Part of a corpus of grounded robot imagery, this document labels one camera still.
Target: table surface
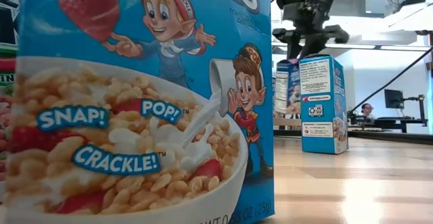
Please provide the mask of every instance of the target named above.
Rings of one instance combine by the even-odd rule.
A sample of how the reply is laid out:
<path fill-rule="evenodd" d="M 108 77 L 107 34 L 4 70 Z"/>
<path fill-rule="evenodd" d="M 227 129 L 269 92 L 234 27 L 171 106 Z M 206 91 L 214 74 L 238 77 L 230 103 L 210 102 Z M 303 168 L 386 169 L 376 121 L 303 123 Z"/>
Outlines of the table surface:
<path fill-rule="evenodd" d="M 433 147 L 351 138 L 334 156 L 275 138 L 275 211 L 263 223 L 431 224 Z"/>

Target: nutrition label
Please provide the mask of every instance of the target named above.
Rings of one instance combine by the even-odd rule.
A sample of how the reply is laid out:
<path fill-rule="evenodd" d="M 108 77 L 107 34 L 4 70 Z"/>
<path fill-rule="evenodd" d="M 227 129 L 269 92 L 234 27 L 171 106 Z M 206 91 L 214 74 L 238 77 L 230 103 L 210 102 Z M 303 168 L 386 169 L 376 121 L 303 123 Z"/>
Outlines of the nutrition label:
<path fill-rule="evenodd" d="M 328 59 L 301 63 L 299 67 L 301 94 L 331 92 Z"/>
<path fill-rule="evenodd" d="M 277 72 L 275 81 L 275 111 L 286 113 L 287 107 L 287 90 L 289 85 L 288 72 Z"/>
<path fill-rule="evenodd" d="M 303 137 L 333 137 L 332 122 L 304 122 Z"/>

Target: cereal box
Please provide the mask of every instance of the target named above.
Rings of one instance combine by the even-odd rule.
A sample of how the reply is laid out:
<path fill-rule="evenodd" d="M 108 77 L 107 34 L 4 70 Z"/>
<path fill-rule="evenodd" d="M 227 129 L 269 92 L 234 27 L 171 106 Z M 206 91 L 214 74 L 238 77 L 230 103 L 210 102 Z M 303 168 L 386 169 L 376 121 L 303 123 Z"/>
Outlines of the cereal box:
<path fill-rule="evenodd" d="M 3 201 L 6 148 L 10 136 L 10 113 L 15 81 L 15 59 L 0 59 L 0 202 Z"/>
<path fill-rule="evenodd" d="M 18 49 L 20 0 L 0 0 L 0 53 L 15 54 Z"/>
<path fill-rule="evenodd" d="M 329 56 L 300 62 L 302 150 L 340 154 L 348 149 L 343 67 Z"/>
<path fill-rule="evenodd" d="M 282 60 L 277 64 L 275 110 L 282 114 L 300 115 L 300 77 L 298 62 Z"/>
<path fill-rule="evenodd" d="M 269 0 L 23 0 L 7 220 L 274 213 Z"/>

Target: snap! text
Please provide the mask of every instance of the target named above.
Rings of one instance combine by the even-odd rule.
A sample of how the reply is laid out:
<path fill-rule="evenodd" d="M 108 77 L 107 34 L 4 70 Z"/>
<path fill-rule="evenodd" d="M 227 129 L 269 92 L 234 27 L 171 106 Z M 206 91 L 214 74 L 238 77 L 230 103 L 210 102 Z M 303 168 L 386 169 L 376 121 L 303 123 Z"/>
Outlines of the snap! text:
<path fill-rule="evenodd" d="M 50 108 L 38 114 L 37 124 L 41 131 L 78 126 L 105 129 L 108 126 L 108 111 L 95 106 Z"/>

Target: black cable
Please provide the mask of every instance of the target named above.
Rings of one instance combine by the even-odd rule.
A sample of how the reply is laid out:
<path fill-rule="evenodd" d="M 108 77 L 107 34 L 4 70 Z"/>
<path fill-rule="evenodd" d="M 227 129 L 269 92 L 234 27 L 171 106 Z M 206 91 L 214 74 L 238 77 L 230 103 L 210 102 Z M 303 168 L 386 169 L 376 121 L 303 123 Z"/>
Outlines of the black cable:
<path fill-rule="evenodd" d="M 394 5 L 400 5 L 400 4 L 398 4 L 398 3 L 393 2 L 392 0 L 389 0 L 389 2 L 391 2 L 391 3 L 394 4 Z"/>
<path fill-rule="evenodd" d="M 389 86 L 392 82 L 394 82 L 396 79 L 398 79 L 406 71 L 408 71 L 409 69 L 411 69 L 415 64 L 417 64 L 419 61 L 421 61 L 426 55 L 428 55 L 432 51 L 433 51 L 433 47 L 429 48 L 429 50 L 427 50 L 422 56 L 420 56 L 415 61 L 413 61 L 408 67 L 406 67 L 405 69 L 403 69 L 403 71 L 401 71 L 399 74 L 397 74 L 397 76 L 395 76 L 393 79 L 391 79 L 389 82 L 387 82 L 384 86 L 380 87 L 380 89 L 378 89 L 377 91 L 374 91 L 371 95 L 369 95 L 367 98 L 365 98 L 363 101 L 361 101 L 361 103 L 357 104 L 357 106 L 355 106 L 352 110 L 350 110 L 348 112 L 348 115 L 351 115 L 357 108 L 359 108 L 360 106 L 362 106 L 367 100 L 369 100 L 370 98 L 372 98 L 373 96 L 375 96 L 381 90 L 387 88 L 387 86 Z"/>

